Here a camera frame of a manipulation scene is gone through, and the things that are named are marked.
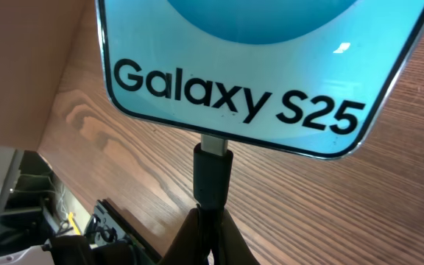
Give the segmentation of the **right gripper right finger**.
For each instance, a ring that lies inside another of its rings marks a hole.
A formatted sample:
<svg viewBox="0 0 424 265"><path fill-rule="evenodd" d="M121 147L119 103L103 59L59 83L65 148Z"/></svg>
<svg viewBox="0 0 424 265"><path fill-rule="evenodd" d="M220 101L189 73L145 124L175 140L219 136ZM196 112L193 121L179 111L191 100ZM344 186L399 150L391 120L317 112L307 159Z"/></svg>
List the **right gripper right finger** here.
<svg viewBox="0 0 424 265"><path fill-rule="evenodd" d="M219 228L219 263L226 265L259 265L227 209Z"/></svg>

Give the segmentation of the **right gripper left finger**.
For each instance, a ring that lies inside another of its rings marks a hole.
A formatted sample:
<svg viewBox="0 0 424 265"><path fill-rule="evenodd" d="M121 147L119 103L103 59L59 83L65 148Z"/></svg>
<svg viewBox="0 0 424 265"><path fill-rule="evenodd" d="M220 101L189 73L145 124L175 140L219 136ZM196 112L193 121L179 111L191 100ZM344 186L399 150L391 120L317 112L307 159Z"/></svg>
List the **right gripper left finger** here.
<svg viewBox="0 0 424 265"><path fill-rule="evenodd" d="M188 212L166 254L159 265L199 265L202 263L199 237L199 211L193 208Z"/></svg>

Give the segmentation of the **smartphone with cyan screen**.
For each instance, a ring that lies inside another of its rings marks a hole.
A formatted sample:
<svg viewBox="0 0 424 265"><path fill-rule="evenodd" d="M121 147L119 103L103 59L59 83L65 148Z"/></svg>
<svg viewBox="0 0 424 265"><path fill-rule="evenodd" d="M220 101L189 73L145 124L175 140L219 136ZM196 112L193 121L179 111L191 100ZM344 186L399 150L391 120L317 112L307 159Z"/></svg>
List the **smartphone with cyan screen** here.
<svg viewBox="0 0 424 265"><path fill-rule="evenodd" d="M96 3L123 114L320 159L372 129L424 31L424 0Z"/></svg>

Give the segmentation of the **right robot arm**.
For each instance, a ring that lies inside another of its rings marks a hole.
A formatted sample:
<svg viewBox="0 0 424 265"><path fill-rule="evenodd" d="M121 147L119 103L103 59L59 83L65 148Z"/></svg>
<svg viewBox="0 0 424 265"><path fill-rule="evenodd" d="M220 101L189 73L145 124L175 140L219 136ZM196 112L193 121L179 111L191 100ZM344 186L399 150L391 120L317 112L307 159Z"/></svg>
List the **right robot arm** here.
<svg viewBox="0 0 424 265"><path fill-rule="evenodd" d="M0 264L257 264L228 211L189 211L163 256L132 238L114 237L92 247L85 236L61 236L45 244L0 256Z"/></svg>

